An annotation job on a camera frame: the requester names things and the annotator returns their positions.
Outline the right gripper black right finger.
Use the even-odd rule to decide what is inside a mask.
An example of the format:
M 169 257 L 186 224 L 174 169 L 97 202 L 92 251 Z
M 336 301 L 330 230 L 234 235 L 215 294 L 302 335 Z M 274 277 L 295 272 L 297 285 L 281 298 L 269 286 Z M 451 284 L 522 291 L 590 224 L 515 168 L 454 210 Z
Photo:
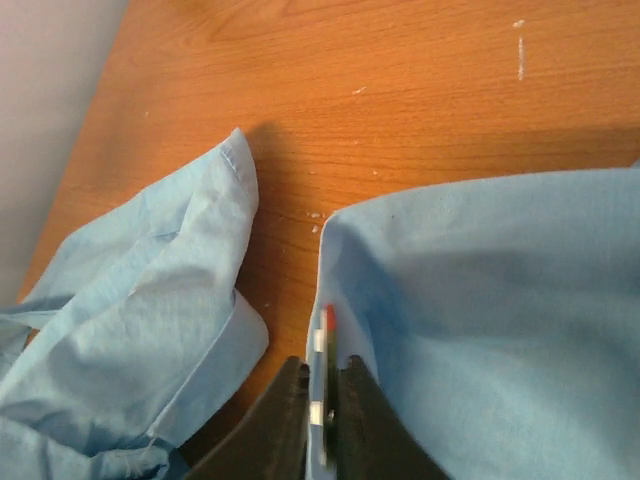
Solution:
M 336 375 L 338 479 L 447 479 L 400 421 L 364 360 L 352 355 Z

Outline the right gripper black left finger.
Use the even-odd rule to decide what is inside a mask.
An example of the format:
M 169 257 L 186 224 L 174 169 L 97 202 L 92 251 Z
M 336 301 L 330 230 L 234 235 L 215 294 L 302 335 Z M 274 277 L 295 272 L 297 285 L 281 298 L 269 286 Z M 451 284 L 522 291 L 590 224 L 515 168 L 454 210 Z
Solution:
M 309 366 L 284 362 L 244 418 L 188 473 L 189 479 L 302 479 L 309 419 Z

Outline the light blue shirt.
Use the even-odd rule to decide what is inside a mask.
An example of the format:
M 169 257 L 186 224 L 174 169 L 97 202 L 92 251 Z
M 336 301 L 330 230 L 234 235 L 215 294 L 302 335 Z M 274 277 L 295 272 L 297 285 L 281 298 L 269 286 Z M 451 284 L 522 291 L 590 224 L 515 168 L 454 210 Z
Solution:
M 189 479 L 268 345 L 235 287 L 259 203 L 234 131 L 70 235 L 1 314 L 5 479 Z M 336 477 L 357 355 L 447 479 L 639 475 L 639 170 L 408 190 L 322 230 L 302 479 Z

